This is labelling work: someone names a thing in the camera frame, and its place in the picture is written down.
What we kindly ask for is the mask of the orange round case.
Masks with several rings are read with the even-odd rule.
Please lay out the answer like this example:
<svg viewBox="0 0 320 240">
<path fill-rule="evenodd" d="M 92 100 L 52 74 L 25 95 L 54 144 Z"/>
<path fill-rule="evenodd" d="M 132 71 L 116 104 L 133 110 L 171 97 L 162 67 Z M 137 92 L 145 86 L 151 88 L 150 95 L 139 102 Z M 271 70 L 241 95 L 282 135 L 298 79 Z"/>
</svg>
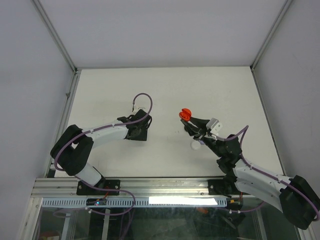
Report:
<svg viewBox="0 0 320 240">
<path fill-rule="evenodd" d="M 179 112 L 179 117 L 181 120 L 188 122 L 192 117 L 192 112 L 188 108 L 182 108 Z"/>
</svg>

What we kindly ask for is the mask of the white charging case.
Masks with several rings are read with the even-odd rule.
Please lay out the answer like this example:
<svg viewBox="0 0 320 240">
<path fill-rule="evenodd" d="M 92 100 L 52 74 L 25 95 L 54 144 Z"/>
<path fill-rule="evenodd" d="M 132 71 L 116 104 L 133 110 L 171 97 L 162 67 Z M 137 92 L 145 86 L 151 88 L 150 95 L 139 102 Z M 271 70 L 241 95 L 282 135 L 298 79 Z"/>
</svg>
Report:
<svg viewBox="0 0 320 240">
<path fill-rule="evenodd" d="M 197 151 L 197 150 L 199 150 L 201 148 L 201 143 L 199 141 L 197 141 L 197 140 L 193 140 L 191 142 L 191 144 L 190 144 L 190 147 L 191 147 L 192 150 Z"/>
</svg>

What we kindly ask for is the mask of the aluminium frame post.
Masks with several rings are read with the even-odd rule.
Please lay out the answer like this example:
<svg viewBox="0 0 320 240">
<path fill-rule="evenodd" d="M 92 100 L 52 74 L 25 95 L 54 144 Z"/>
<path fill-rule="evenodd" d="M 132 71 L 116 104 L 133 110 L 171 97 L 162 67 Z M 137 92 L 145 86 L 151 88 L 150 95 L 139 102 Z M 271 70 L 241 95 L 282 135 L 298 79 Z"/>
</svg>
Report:
<svg viewBox="0 0 320 240">
<path fill-rule="evenodd" d="M 70 54 L 68 53 L 65 45 L 63 44 L 62 39 L 60 38 L 56 28 L 54 27 L 49 15 L 47 14 L 43 4 L 41 3 L 40 0 L 31 0 L 30 1 L 34 7 L 34 9 L 36 10 L 36 12 L 38 13 L 40 19 L 42 20 L 44 26 L 46 27 L 48 33 L 50 34 L 53 42 L 55 43 L 55 45 L 57 46 L 58 50 L 60 51 L 62 57 L 64 58 L 65 62 L 67 63 L 67 65 L 69 66 L 69 68 L 71 69 L 71 71 L 73 73 L 77 72 L 77 67 L 75 65 L 75 63 L 73 62 Z"/>
<path fill-rule="evenodd" d="M 280 11 L 278 12 L 275 20 L 273 21 L 271 28 L 269 29 L 262 45 L 260 46 L 252 64 L 250 65 L 250 69 L 253 72 L 258 65 L 260 59 L 262 58 L 264 52 L 266 51 L 270 41 L 272 40 L 273 36 L 275 35 L 279 25 L 281 24 L 283 18 L 285 17 L 286 13 L 288 12 L 289 8 L 291 7 L 293 0 L 285 0 Z"/>
</svg>

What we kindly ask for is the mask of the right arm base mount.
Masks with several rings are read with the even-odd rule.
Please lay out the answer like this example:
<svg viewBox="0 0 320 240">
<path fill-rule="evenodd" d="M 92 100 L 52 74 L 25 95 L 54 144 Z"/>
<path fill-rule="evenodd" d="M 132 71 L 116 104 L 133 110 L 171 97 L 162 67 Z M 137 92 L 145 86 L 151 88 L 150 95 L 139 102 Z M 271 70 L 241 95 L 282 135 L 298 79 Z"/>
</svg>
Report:
<svg viewBox="0 0 320 240">
<path fill-rule="evenodd" d="M 232 187 L 229 183 L 223 179 L 209 179 L 207 181 L 208 194 L 209 195 L 222 195 L 230 198 L 233 192 Z"/>
</svg>

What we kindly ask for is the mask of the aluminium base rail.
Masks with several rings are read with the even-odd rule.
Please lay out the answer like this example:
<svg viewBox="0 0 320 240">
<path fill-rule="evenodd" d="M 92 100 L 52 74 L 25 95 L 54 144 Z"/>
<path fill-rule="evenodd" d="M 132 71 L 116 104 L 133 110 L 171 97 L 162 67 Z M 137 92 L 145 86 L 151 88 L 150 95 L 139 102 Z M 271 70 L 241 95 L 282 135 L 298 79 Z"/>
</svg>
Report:
<svg viewBox="0 0 320 240">
<path fill-rule="evenodd" d="M 213 197 L 209 195 L 208 180 L 222 177 L 111 177 L 120 180 L 119 190 L 131 192 L 137 198 L 150 196 Z M 34 198 L 80 197 L 77 195 L 79 180 L 74 177 L 37 178 L 31 196 Z M 112 197 L 128 198 L 119 192 Z"/>
</svg>

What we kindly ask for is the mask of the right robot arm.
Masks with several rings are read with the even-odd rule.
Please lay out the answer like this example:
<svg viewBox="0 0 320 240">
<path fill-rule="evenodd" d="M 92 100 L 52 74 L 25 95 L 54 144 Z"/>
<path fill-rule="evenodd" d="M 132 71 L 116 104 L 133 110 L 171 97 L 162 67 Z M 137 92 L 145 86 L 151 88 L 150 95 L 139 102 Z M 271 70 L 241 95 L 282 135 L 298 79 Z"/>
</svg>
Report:
<svg viewBox="0 0 320 240">
<path fill-rule="evenodd" d="M 307 230 L 320 219 L 320 198 L 301 176 L 288 177 L 268 171 L 245 159 L 242 142 L 248 127 L 227 138 L 219 137 L 221 123 L 215 119 L 181 116 L 185 131 L 195 142 L 207 146 L 225 174 L 226 192 L 246 193 L 278 209 L 295 227 Z"/>
</svg>

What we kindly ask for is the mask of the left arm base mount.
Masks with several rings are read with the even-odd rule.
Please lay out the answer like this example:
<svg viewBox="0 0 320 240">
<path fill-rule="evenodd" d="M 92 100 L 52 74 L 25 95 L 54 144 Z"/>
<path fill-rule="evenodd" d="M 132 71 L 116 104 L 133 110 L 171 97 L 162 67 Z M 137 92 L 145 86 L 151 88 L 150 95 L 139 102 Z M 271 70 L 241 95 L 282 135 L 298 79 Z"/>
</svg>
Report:
<svg viewBox="0 0 320 240">
<path fill-rule="evenodd" d="M 120 194 L 120 183 L 121 181 L 119 179 L 104 179 L 95 185 L 96 188 L 99 189 L 114 189 L 115 191 L 102 191 L 97 190 L 95 188 L 89 187 L 86 185 L 83 181 L 78 182 L 76 194 L 78 196 L 104 196 L 107 194 L 107 196 L 118 196 Z"/>
</svg>

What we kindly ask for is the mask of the right aluminium frame post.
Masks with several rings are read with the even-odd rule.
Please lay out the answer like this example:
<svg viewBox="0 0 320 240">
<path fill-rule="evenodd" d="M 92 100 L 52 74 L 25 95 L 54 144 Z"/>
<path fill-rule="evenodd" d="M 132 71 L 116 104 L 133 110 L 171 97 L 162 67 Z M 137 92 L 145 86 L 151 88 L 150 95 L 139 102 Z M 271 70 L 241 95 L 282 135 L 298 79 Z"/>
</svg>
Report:
<svg viewBox="0 0 320 240">
<path fill-rule="evenodd" d="M 291 7 L 293 0 L 285 0 L 280 11 L 278 12 L 275 20 L 273 21 L 271 28 L 269 29 L 262 45 L 260 46 L 252 64 L 250 65 L 250 69 L 253 72 L 258 65 L 260 59 L 262 58 L 264 52 L 266 51 L 270 41 L 272 40 L 273 36 L 275 35 L 279 25 L 281 24 L 283 18 L 285 17 L 286 13 L 288 12 L 289 8 Z"/>
</svg>

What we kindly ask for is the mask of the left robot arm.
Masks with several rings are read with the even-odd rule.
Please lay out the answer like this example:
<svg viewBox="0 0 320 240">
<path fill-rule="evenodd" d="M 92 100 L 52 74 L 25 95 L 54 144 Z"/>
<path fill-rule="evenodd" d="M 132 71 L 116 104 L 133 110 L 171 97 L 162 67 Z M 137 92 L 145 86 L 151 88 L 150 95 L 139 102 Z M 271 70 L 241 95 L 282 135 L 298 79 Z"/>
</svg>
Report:
<svg viewBox="0 0 320 240">
<path fill-rule="evenodd" d="M 70 125 L 51 149 L 50 156 L 69 176 L 86 182 L 93 194 L 100 194 L 105 188 L 105 177 L 88 163 L 91 151 L 113 141 L 145 142 L 151 122 L 152 117 L 140 109 L 106 126 L 85 130 Z"/>
</svg>

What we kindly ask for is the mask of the left aluminium frame post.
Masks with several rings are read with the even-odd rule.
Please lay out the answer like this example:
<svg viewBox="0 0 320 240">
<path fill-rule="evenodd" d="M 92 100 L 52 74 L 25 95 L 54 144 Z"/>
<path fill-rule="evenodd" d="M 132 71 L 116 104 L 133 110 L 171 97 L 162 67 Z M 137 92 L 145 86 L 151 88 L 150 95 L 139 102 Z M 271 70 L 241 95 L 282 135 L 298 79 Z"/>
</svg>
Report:
<svg viewBox="0 0 320 240">
<path fill-rule="evenodd" d="M 47 14 L 43 4 L 41 3 L 40 0 L 31 0 L 30 1 L 34 7 L 34 9 L 36 10 L 36 12 L 38 13 L 40 19 L 42 20 L 44 26 L 46 27 L 48 33 L 50 34 L 53 42 L 55 43 L 55 45 L 57 46 L 58 50 L 60 51 L 62 57 L 64 58 L 65 62 L 67 63 L 67 65 L 69 66 L 69 68 L 71 69 L 71 71 L 73 73 L 77 72 L 77 67 L 75 65 L 75 63 L 73 62 L 70 54 L 68 53 L 65 45 L 63 44 L 62 39 L 60 38 L 56 28 L 54 27 L 49 15 Z"/>
</svg>

